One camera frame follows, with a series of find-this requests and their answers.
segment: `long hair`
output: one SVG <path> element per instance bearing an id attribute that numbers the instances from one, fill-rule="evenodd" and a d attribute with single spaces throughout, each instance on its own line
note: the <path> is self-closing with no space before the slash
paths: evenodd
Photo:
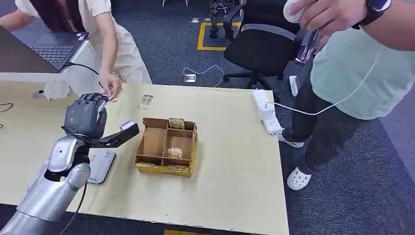
<path id="1" fill-rule="evenodd" d="M 71 27 L 63 16 L 64 14 L 59 8 L 57 0 L 30 0 L 30 2 L 51 31 L 72 32 Z M 85 32 L 81 14 L 79 13 L 78 0 L 67 0 L 67 6 L 75 29 Z"/>

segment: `yellow floor tape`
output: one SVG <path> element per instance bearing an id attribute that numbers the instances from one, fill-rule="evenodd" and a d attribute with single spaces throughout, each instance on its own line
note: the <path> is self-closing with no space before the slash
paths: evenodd
<path id="1" fill-rule="evenodd" d="M 199 39 L 197 41 L 197 50 L 226 50 L 226 47 L 204 47 L 203 38 L 205 37 L 206 26 L 211 26 L 212 23 L 202 22 L 200 23 Z M 218 26 L 223 26 L 223 23 L 217 23 Z M 241 22 L 233 22 L 233 26 L 241 27 Z"/>
<path id="2" fill-rule="evenodd" d="M 208 235 L 208 234 L 198 234 L 198 233 L 182 232 L 182 231 L 176 231 L 176 230 L 164 230 L 164 235 Z"/>

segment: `hand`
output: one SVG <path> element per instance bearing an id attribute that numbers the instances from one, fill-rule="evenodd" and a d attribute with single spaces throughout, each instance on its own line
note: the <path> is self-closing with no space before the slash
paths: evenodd
<path id="1" fill-rule="evenodd" d="M 367 14 L 366 0 L 299 0 L 288 10 L 295 15 L 303 8 L 300 26 L 323 36 L 346 30 Z"/>
<path id="2" fill-rule="evenodd" d="M 330 37 L 331 35 L 324 35 L 320 38 L 319 42 L 317 42 L 316 44 L 316 50 L 314 51 L 314 54 L 319 53 L 323 49 L 323 47 L 327 44 Z"/>
<path id="3" fill-rule="evenodd" d="M 117 97 L 121 91 L 121 79 L 107 70 L 101 70 L 99 72 L 99 81 L 110 100 Z"/>

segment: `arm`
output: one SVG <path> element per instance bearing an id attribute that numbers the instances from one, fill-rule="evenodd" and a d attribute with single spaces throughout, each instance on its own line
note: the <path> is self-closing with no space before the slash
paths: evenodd
<path id="1" fill-rule="evenodd" d="M 18 30 L 30 24 L 32 16 L 17 9 L 15 12 L 0 18 L 0 25 L 9 31 Z"/>
<path id="2" fill-rule="evenodd" d="M 101 85 L 109 97 L 116 97 L 121 90 L 121 80 L 114 74 L 115 60 L 118 52 L 118 37 L 112 16 L 109 12 L 96 16 L 99 30 L 103 38 L 101 71 L 99 72 Z"/>
<path id="3" fill-rule="evenodd" d="M 415 1 L 392 0 L 383 16 L 362 29 L 389 48 L 415 51 Z"/>

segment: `cable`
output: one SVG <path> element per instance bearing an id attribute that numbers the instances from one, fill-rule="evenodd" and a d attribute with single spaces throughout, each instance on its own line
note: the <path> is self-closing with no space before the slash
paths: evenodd
<path id="1" fill-rule="evenodd" d="M 75 213 L 73 214 L 72 218 L 70 219 L 70 221 L 68 222 L 68 224 L 65 226 L 65 228 L 62 230 L 62 232 L 59 235 L 64 234 L 64 232 L 66 231 L 66 229 L 69 227 L 69 225 L 72 223 L 72 221 L 75 219 L 75 216 L 78 214 L 79 209 L 81 208 L 82 202 L 84 202 L 84 198 L 85 198 L 85 193 L 87 192 L 87 184 L 85 183 L 84 186 L 84 192 L 82 193 L 82 197 L 81 197 L 81 201 L 79 202 L 78 208 L 76 209 Z"/>
<path id="2" fill-rule="evenodd" d="M 76 66 L 81 66 L 81 67 L 87 68 L 87 69 L 91 70 L 92 72 L 94 72 L 96 75 L 99 76 L 99 73 L 97 71 L 95 71 L 94 69 L 92 69 L 91 67 L 88 67 L 86 65 L 81 65 L 81 64 L 72 63 L 72 62 L 66 62 L 65 63 L 65 66 L 66 67 L 70 67 L 72 65 L 76 65 Z M 101 82 L 98 82 L 98 84 L 101 86 L 102 89 L 104 89 L 104 87 L 101 85 Z"/>
<path id="3" fill-rule="evenodd" d="M 219 86 L 219 84 L 221 84 L 223 82 L 223 80 L 221 80 L 218 84 L 216 84 L 216 86 L 214 86 L 214 87 L 218 87 Z"/>
<path id="4" fill-rule="evenodd" d="M 184 68 L 183 69 L 183 75 L 184 76 L 186 76 L 187 74 L 185 74 L 184 73 L 184 71 L 186 71 L 186 70 L 190 70 L 190 71 L 192 71 L 192 72 L 194 72 L 195 74 L 204 74 L 205 72 L 207 72 L 207 71 L 209 71 L 209 70 L 211 70 L 212 68 L 214 68 L 214 67 L 217 67 L 221 72 L 222 72 L 222 75 L 225 75 L 225 72 L 223 72 L 223 70 L 219 67 L 219 66 L 217 66 L 217 65 L 213 65 L 213 66 L 211 66 L 209 69 L 207 69 L 207 70 L 205 70 L 205 71 L 203 71 L 203 72 L 196 72 L 196 71 L 193 71 L 191 68 L 188 68 L 188 67 L 186 67 L 186 68 Z M 218 84 L 216 84 L 216 86 L 214 86 L 214 87 L 217 87 L 217 86 L 219 86 L 219 84 L 221 84 L 223 82 L 223 80 L 221 80 Z"/>
<path id="5" fill-rule="evenodd" d="M 1 110 L 0 113 L 3 113 L 3 112 L 6 112 L 7 110 L 10 110 L 13 107 L 14 104 L 13 103 L 0 104 L 0 106 L 5 106 L 5 105 L 10 105 L 10 107 L 8 107 L 5 110 Z"/>
<path id="6" fill-rule="evenodd" d="M 358 90 L 358 89 L 359 89 L 359 88 L 363 85 L 363 83 L 366 81 L 366 78 L 369 76 L 369 74 L 370 74 L 370 73 L 372 73 L 372 70 L 373 70 L 373 68 L 375 67 L 375 65 L 376 65 L 377 61 L 379 60 L 379 57 L 380 57 L 380 54 L 382 53 L 382 51 L 383 51 L 383 47 L 380 49 L 379 53 L 377 54 L 376 59 L 375 59 L 375 61 L 373 62 L 372 67 L 369 69 L 368 73 L 366 74 L 365 78 L 363 78 L 362 82 L 361 82 L 361 83 L 360 83 L 360 84 L 356 87 L 356 89 L 354 89 L 354 91 L 353 91 L 350 95 L 348 95 L 346 98 L 344 98 L 344 99 L 340 100 L 339 102 L 334 103 L 333 105 L 328 106 L 327 108 L 325 108 L 325 109 L 321 110 L 321 111 L 320 111 L 320 112 L 318 112 L 318 113 L 315 113 L 315 114 L 310 114 L 310 113 L 306 113 L 306 112 L 303 112 L 303 111 L 301 111 L 301 110 L 293 109 L 293 108 L 287 107 L 287 106 L 285 106 L 285 105 L 278 104 L 278 103 L 274 103 L 274 102 L 268 102 L 268 103 L 266 103 L 266 104 L 265 104 L 265 108 L 267 108 L 267 105 L 268 105 L 268 104 L 272 104 L 272 103 L 273 103 L 273 104 L 275 104 L 275 105 L 278 105 L 278 106 L 281 106 L 281 107 L 283 107 L 283 108 L 286 108 L 286 109 L 289 109 L 289 110 L 292 110 L 292 111 L 295 111 L 295 112 L 299 112 L 299 113 L 302 113 L 302 114 L 306 114 L 306 115 L 310 115 L 310 116 L 316 116 L 316 115 L 319 115 L 319 114 L 321 114 L 322 112 L 326 111 L 327 109 L 332 108 L 332 107 L 334 107 L 334 106 L 336 106 L 336 105 L 338 105 L 338 104 L 342 103 L 343 101 L 345 101 L 345 100 L 349 99 L 349 98 L 350 98 L 353 94 L 355 94 L 355 93 L 356 93 L 356 91 L 357 91 L 357 90 Z"/>
<path id="7" fill-rule="evenodd" d="M 75 137 L 75 139 L 77 139 L 77 140 L 83 141 L 85 143 L 93 144 L 93 145 L 107 146 L 106 144 L 103 144 L 103 143 L 95 143 L 95 142 L 92 142 L 92 141 L 88 141 L 88 140 L 84 139 L 83 137 L 81 137 L 81 135 L 77 135 L 77 134 L 73 133 L 71 130 L 69 130 L 65 126 L 61 126 L 61 128 L 64 131 L 68 132 L 71 136 Z"/>

